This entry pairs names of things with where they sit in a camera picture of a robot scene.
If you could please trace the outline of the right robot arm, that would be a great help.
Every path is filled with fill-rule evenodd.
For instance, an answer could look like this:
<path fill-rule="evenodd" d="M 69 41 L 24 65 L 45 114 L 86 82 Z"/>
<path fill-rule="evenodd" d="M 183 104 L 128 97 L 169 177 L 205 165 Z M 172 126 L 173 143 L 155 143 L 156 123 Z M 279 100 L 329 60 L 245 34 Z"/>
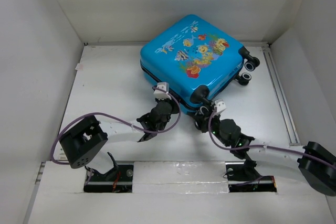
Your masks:
<path fill-rule="evenodd" d="M 279 176 L 307 183 L 315 191 L 335 196 L 335 155 L 317 142 L 304 146 L 271 146 L 242 133 L 232 119 L 195 115 L 195 126 L 208 133 L 220 149 L 244 161 L 247 178 Z"/>

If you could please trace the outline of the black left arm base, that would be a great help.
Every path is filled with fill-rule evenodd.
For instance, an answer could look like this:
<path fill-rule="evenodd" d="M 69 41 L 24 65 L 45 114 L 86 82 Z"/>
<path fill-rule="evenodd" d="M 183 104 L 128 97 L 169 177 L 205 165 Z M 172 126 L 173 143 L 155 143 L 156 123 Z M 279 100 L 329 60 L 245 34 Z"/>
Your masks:
<path fill-rule="evenodd" d="M 118 163 L 107 152 L 112 168 L 102 174 L 96 169 L 85 166 L 87 170 L 83 191 L 86 193 L 131 193 L 133 186 L 134 162 Z"/>

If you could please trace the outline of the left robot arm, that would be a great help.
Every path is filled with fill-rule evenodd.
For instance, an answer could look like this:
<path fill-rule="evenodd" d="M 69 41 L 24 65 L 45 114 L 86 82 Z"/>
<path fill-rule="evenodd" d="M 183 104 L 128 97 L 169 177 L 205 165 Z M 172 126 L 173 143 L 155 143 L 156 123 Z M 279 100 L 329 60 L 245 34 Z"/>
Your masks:
<path fill-rule="evenodd" d="M 60 143 L 72 169 L 84 167 L 104 180 L 112 180 L 119 167 L 111 151 L 106 148 L 108 141 L 142 143 L 169 130 L 172 114 L 181 115 L 176 99 L 157 99 L 156 106 L 140 118 L 127 122 L 101 112 L 80 116 L 59 134 Z M 99 121 L 97 116 L 113 118 L 114 122 Z"/>

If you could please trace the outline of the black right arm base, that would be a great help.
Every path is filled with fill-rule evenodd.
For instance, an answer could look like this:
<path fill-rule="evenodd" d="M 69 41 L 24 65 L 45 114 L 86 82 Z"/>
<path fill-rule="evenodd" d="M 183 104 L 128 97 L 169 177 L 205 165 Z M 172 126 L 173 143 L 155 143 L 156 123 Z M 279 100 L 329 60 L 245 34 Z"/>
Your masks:
<path fill-rule="evenodd" d="M 228 181 L 230 193 L 276 193 L 277 187 L 273 176 L 261 176 L 243 164 L 228 164 L 223 178 Z"/>

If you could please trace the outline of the blue hard-shell suitcase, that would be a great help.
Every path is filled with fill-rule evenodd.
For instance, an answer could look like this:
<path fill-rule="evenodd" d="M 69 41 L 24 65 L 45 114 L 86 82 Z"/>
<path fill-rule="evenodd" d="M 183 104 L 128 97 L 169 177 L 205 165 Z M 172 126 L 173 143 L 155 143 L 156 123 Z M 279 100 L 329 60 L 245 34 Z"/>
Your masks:
<path fill-rule="evenodd" d="M 233 80 L 242 86 L 260 65 L 242 43 L 196 15 L 187 15 L 140 51 L 149 82 L 167 82 L 185 114 L 194 114 Z"/>

